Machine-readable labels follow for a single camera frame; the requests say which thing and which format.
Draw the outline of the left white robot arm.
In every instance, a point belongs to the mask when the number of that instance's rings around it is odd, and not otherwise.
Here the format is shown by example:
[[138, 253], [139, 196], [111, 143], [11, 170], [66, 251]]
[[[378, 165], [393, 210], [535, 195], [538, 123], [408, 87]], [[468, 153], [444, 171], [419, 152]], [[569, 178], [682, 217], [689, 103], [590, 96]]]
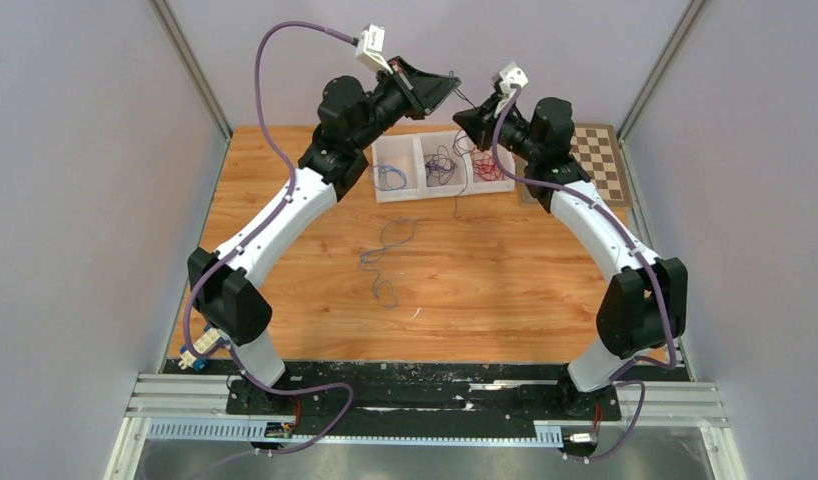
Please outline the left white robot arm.
[[387, 62], [371, 91], [353, 76], [328, 82], [310, 145], [278, 193], [238, 233], [188, 258], [188, 305], [226, 340], [267, 414], [285, 410], [291, 388], [268, 331], [273, 309], [260, 293], [275, 263], [323, 213], [355, 186], [369, 165], [366, 149], [400, 119], [422, 120], [461, 84], [455, 75], [424, 72], [402, 57]]

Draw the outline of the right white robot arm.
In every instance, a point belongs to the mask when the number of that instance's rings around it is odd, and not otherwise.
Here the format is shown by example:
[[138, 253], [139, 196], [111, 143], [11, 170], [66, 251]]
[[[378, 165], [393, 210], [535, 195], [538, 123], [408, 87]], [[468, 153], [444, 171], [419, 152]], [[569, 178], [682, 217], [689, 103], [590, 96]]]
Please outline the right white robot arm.
[[647, 353], [665, 347], [664, 367], [677, 362], [674, 344], [686, 330], [688, 271], [677, 258], [663, 258], [638, 240], [602, 200], [596, 183], [573, 156], [575, 133], [570, 102], [539, 101], [525, 119], [513, 100], [494, 94], [459, 111], [454, 122], [475, 146], [497, 157], [507, 151], [526, 163], [507, 177], [525, 185], [542, 208], [561, 221], [585, 247], [607, 282], [596, 316], [597, 338], [570, 362], [556, 403], [581, 417], [607, 387]]

